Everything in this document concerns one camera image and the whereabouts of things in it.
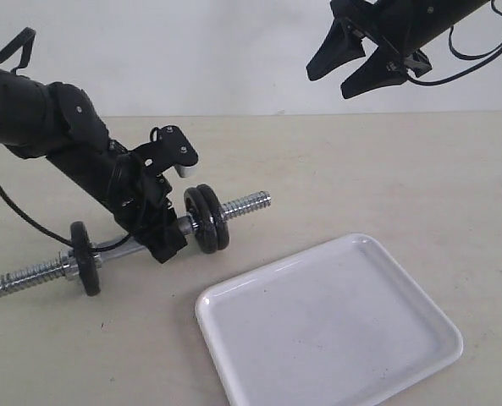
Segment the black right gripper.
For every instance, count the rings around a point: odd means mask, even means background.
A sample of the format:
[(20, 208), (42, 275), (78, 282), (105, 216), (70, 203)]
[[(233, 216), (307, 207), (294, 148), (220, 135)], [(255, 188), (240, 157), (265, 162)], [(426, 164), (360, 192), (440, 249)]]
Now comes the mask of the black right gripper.
[(364, 38), (378, 48), (341, 84), (344, 99), (403, 85), (407, 79), (398, 70), (400, 65), (412, 70), (416, 77), (423, 76), (432, 69), (429, 58), (420, 48), (409, 49), (420, 5), (419, 1), (332, 1), (334, 22), (306, 66), (308, 79), (320, 80), (340, 66), (365, 57), (361, 44)]

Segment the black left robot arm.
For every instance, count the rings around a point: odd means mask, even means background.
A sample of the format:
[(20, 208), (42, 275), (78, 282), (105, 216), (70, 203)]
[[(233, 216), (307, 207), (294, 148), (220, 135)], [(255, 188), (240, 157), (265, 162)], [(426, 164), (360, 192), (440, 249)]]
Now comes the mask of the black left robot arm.
[(21, 159), (45, 157), (157, 261), (187, 245), (163, 176), (183, 162), (186, 139), (178, 128), (155, 128), (149, 142), (129, 150), (110, 137), (83, 90), (0, 69), (0, 144)]

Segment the black and grey right robot arm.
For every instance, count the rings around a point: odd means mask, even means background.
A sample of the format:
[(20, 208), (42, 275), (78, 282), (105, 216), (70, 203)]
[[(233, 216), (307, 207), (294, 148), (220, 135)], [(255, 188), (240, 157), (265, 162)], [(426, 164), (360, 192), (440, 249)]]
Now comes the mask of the black and grey right robot arm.
[(422, 48), (474, 13), (484, 1), (331, 1), (333, 22), (322, 45), (306, 65), (317, 81), (337, 68), (364, 58), (362, 42), (377, 48), (340, 85), (350, 99), (380, 88), (403, 85), (406, 70), (420, 77), (432, 69)]

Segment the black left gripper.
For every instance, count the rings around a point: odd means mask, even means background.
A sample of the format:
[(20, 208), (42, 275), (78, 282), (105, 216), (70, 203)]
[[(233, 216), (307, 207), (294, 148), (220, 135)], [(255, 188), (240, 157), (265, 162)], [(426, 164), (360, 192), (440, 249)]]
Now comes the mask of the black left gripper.
[(126, 232), (125, 236), (110, 244), (111, 253), (142, 249), (156, 261), (164, 263), (187, 245), (169, 199), (172, 190), (163, 174), (151, 177), (145, 173), (126, 184), (110, 188), (113, 219)]

